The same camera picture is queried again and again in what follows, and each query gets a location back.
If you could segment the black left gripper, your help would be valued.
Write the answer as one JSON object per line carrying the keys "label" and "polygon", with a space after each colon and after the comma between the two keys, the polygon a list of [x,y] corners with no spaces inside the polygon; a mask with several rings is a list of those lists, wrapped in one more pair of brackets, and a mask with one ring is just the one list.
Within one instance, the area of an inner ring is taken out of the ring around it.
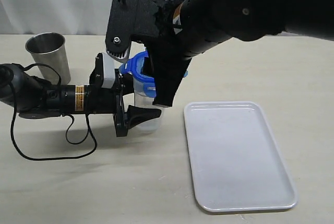
{"label": "black left gripper", "polygon": [[89,77],[92,87],[90,102],[94,114],[112,114],[117,137],[125,137],[128,130],[134,127],[140,130],[157,130],[161,125],[162,110],[158,108],[140,108],[128,106],[124,109],[123,96],[134,92],[131,74],[121,74],[115,68],[115,82],[111,89],[102,88],[103,67],[102,53],[95,57],[94,69]]}

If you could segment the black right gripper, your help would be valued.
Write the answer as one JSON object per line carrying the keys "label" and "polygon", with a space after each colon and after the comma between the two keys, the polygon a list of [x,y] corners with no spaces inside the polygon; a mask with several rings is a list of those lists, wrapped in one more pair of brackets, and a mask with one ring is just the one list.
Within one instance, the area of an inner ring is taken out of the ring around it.
{"label": "black right gripper", "polygon": [[[184,0],[112,0],[105,47],[114,37],[123,42],[161,43],[181,26],[173,22]],[[148,49],[156,86],[153,104],[171,107],[191,59],[170,49]]]}

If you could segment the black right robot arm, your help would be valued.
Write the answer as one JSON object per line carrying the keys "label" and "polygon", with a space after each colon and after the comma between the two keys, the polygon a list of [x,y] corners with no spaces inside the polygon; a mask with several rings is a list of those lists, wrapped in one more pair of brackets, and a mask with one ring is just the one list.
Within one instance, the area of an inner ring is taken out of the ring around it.
{"label": "black right robot arm", "polygon": [[107,53],[128,60],[142,43],[156,84],[155,105],[170,107],[191,59],[231,39],[282,32],[333,40],[333,0],[112,0]]}

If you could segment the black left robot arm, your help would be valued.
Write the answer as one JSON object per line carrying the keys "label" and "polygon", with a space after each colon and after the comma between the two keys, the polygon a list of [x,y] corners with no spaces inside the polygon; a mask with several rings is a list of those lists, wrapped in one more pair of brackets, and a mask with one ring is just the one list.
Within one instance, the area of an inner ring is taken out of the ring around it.
{"label": "black left robot arm", "polygon": [[62,85],[26,73],[33,65],[1,65],[1,102],[16,108],[24,119],[45,119],[72,114],[111,114],[116,135],[127,136],[128,130],[159,118],[157,108],[124,108],[123,96],[134,93],[133,78],[121,74],[114,60],[98,53],[88,85]]}

